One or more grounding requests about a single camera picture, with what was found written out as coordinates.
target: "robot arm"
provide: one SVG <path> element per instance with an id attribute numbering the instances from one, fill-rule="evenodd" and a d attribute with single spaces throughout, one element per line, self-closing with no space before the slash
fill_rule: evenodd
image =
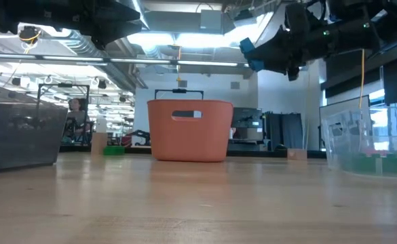
<path id="1" fill-rule="evenodd" d="M 293 81 L 311 60 L 357 49 L 378 54 L 397 44 L 397 0 L 328 0 L 331 23 L 324 20 L 324 0 L 320 18 L 307 9 L 318 1 L 287 5 L 286 28 L 280 26 L 261 46 L 254 48 L 249 39 L 240 43 L 252 70 L 279 72 Z"/>

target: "orange basket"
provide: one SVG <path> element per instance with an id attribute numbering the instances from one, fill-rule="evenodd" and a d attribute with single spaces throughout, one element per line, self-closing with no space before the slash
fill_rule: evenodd
<path id="1" fill-rule="evenodd" d="M 151 153 L 157 160 L 220 162 L 227 154 L 233 105 L 218 100 L 152 100 Z M 177 117 L 180 112 L 201 117 Z"/>

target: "clear plastic bin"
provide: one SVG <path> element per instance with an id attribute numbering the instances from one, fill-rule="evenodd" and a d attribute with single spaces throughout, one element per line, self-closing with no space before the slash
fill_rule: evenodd
<path id="1" fill-rule="evenodd" d="M 331 169 L 397 177 L 397 107 L 331 115 L 322 133 Z"/>

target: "person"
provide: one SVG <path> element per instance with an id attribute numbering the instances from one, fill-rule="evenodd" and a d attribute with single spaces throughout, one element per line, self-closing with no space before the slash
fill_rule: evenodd
<path id="1" fill-rule="evenodd" d="M 78 98 L 73 98 L 72 100 L 69 100 L 69 109 L 70 112 L 67 114 L 67 123 L 71 123 L 70 119 L 74 119 L 77 125 L 77 129 L 75 130 L 75 135 L 79 135 L 83 132 L 83 124 L 85 123 L 85 120 L 87 121 L 86 125 L 86 131 L 91 129 L 90 125 L 90 118 L 87 116 L 85 118 L 85 104 L 86 104 L 86 99 L 78 99 Z"/>

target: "metal frame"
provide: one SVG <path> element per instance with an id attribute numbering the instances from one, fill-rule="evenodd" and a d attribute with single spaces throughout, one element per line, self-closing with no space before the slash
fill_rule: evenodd
<path id="1" fill-rule="evenodd" d="M 201 93 L 201 99 L 204 100 L 204 91 L 186 90 L 186 89 L 156 89 L 155 90 L 155 99 L 157 99 L 156 95 L 158 92 L 172 92 L 174 94 L 186 94 L 188 92 L 196 92 L 196 93 Z"/>
<path id="2" fill-rule="evenodd" d="M 41 88 L 43 86 L 48 87 L 48 89 L 45 90 L 43 93 L 41 93 Z M 89 85 L 74 85 L 74 84 L 70 84 L 70 83 L 59 83 L 59 84 L 45 84 L 45 83 L 41 83 L 41 84 L 38 84 L 37 116 L 39 115 L 39 107 L 40 107 L 40 98 L 41 98 L 41 96 L 44 95 L 44 93 L 48 92 L 49 89 L 52 88 L 52 87 L 65 87 L 65 88 L 85 87 L 87 89 L 87 93 L 86 93 L 87 103 L 86 103 L 86 107 L 85 107 L 85 119 L 83 121 L 83 134 L 82 134 L 82 142 L 81 142 L 81 145 L 83 146 L 83 143 L 88 140 L 86 127 L 87 127 L 87 117 L 88 117 L 88 104 L 90 103 L 90 86 Z"/>

